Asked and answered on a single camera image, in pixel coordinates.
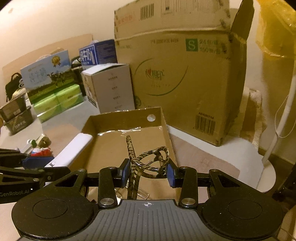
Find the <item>shallow cardboard tray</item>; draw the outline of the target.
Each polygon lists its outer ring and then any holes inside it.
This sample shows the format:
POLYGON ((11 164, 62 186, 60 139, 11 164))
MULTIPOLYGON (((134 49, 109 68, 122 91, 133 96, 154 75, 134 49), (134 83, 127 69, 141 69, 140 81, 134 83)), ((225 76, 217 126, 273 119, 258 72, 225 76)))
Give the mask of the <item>shallow cardboard tray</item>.
POLYGON ((92 135, 93 140, 69 166, 70 170, 85 168, 95 173, 130 159, 135 165, 134 175, 140 175, 136 195, 139 200, 178 200, 179 190, 171 188, 166 178, 158 177, 165 172, 168 159, 176 160, 161 108, 92 115, 81 133, 92 135))

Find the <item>white humidifier box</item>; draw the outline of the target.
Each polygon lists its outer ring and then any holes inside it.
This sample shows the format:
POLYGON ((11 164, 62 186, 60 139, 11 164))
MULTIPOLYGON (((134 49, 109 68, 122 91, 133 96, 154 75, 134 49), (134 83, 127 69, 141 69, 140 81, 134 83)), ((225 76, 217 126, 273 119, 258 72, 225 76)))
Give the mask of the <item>white humidifier box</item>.
POLYGON ((81 75, 87 98, 100 113, 135 109, 129 65, 99 64, 81 75))

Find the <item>green tissue pack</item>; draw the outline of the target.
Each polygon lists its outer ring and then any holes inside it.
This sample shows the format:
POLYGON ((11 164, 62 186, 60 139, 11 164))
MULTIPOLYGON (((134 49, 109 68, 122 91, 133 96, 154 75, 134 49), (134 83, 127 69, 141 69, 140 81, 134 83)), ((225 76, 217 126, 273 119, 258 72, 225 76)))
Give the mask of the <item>green tissue pack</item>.
POLYGON ((83 101, 80 86, 73 84, 63 89, 55 90, 52 94, 34 103, 33 106, 37 118, 43 123, 83 101))

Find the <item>upper black crate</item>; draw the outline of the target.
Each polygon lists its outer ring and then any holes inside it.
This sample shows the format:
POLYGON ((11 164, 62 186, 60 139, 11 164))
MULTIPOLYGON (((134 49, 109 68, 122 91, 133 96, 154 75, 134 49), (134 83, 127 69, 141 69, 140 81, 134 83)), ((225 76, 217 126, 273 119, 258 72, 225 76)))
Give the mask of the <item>upper black crate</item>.
POLYGON ((1 117, 5 122, 10 121, 18 114, 26 110, 25 95, 20 95, 8 101, 3 107, 1 107, 1 117))

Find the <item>large brown cardboard box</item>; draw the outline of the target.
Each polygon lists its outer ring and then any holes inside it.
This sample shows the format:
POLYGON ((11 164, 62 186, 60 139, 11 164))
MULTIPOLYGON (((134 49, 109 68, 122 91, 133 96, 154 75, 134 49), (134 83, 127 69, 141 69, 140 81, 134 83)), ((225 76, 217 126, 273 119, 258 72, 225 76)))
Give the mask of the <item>large brown cardboard box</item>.
POLYGON ((114 12, 117 59, 130 66, 136 108, 220 146, 243 94, 253 1, 132 1, 114 12))

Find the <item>green pasture milk box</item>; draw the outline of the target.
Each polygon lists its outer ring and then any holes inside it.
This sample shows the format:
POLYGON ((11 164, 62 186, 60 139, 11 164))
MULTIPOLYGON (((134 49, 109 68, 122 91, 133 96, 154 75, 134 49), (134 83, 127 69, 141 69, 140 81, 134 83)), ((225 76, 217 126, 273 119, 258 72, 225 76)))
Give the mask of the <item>green pasture milk box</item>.
POLYGON ((21 76, 32 104, 53 91, 75 82, 67 50, 48 55, 23 67, 21 76))

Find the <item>wooden headboard panel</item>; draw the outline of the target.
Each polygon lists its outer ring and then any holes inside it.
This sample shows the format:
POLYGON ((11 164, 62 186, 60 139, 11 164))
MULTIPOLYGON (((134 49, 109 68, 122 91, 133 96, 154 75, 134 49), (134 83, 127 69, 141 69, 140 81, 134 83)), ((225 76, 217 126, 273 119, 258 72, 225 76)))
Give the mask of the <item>wooden headboard panel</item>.
POLYGON ((52 52, 63 49, 67 50, 70 59, 79 55, 79 49, 85 47, 93 40, 92 34, 84 34, 77 37, 68 38, 62 41, 55 42, 53 44, 46 45, 42 48, 36 49, 30 53, 27 53, 18 59, 11 61, 7 65, 3 66, 4 81, 8 82, 12 74, 20 72, 21 68, 32 64, 40 57, 49 55, 52 52))

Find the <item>black crate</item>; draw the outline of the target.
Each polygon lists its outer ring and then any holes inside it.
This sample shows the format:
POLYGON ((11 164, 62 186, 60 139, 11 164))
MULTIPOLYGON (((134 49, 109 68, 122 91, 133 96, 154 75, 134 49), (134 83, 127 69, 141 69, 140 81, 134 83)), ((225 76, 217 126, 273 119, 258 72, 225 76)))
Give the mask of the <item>black crate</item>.
POLYGON ((26 110, 25 95, 20 95, 8 101, 3 107, 1 107, 1 117, 5 122, 10 121, 18 114, 26 110))
POLYGON ((12 118, 4 126, 10 131, 12 135, 20 132, 27 126, 33 123, 33 116, 31 106, 27 106, 26 110, 12 118))

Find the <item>blue binder clip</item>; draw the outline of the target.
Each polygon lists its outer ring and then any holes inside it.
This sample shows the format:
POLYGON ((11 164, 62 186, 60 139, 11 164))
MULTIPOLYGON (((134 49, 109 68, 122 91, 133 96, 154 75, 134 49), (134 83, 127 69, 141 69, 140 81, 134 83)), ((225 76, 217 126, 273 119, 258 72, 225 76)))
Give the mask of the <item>blue binder clip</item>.
POLYGON ((29 156, 23 160, 22 165, 25 169, 39 169, 45 167, 49 162, 51 162, 54 157, 38 157, 29 156))

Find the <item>red white toy figure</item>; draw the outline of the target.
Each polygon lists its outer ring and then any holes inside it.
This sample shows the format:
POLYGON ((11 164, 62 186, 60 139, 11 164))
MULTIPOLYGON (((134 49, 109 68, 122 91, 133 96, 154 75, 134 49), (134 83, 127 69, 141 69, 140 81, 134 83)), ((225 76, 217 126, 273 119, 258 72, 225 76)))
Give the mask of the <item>red white toy figure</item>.
POLYGON ((51 157, 52 151, 50 148, 34 148, 31 151, 33 157, 51 157))

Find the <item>black bag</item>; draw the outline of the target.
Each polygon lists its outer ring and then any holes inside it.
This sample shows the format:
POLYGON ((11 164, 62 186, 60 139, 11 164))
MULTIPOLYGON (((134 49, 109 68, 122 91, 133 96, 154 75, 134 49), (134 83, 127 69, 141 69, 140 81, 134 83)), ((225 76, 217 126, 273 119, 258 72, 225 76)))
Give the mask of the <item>black bag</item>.
POLYGON ((13 93, 20 88, 21 81, 22 76, 20 75, 20 73, 17 72, 11 76, 10 82, 5 86, 6 102, 10 101, 13 98, 13 93))

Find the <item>white fan stand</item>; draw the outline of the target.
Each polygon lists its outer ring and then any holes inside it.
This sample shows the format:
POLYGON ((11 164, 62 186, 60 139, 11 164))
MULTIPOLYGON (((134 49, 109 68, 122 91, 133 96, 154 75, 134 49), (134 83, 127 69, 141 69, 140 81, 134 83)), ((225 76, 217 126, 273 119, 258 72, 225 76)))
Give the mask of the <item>white fan stand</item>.
POLYGON ((275 169, 272 165, 272 163, 269 161, 269 158, 276 147, 276 144, 278 143, 280 138, 286 138, 293 130, 292 130, 286 135, 282 136, 281 133, 283 132, 283 128, 285 127, 287 123, 287 119, 290 115, 290 111, 292 108, 293 101, 295 99, 295 74, 292 76, 291 84, 290 84, 290 89, 287 97, 285 98, 286 103, 285 107, 282 113, 282 116, 280 118, 280 122, 278 125, 276 125, 276 116, 278 114, 278 111, 280 108, 277 110, 274 118, 274 128, 275 128, 275 135, 273 137, 273 140, 267 149, 266 153, 264 154, 262 158, 262 164, 263 164, 263 171, 259 180, 259 183, 257 185, 257 190, 266 193, 268 192, 276 182, 276 172, 275 169))

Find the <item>beige plug adapter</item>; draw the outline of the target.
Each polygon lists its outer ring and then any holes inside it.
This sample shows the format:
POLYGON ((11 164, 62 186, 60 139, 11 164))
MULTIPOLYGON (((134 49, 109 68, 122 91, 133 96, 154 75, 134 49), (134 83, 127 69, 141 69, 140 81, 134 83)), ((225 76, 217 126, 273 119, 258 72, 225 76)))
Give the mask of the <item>beige plug adapter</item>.
POLYGON ((41 135, 36 140, 36 144, 39 148, 47 148, 51 143, 51 140, 46 135, 41 135))

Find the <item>lower black crate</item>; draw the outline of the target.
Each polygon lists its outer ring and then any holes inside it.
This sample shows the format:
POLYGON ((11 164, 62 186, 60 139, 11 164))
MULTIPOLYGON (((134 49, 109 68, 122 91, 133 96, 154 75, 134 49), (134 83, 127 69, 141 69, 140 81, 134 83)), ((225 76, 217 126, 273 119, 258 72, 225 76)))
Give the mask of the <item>lower black crate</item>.
POLYGON ((26 110, 12 118, 4 126, 10 131, 12 135, 20 132, 27 126, 33 123, 33 116, 31 106, 27 106, 26 110))

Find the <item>green white small jar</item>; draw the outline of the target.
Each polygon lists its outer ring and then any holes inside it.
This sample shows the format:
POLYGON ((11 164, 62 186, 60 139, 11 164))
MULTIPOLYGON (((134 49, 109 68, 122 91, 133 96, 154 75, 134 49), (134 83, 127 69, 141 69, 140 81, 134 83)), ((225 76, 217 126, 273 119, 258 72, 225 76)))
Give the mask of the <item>green white small jar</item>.
POLYGON ((27 144, 33 148, 37 146, 36 140, 27 140, 27 144))

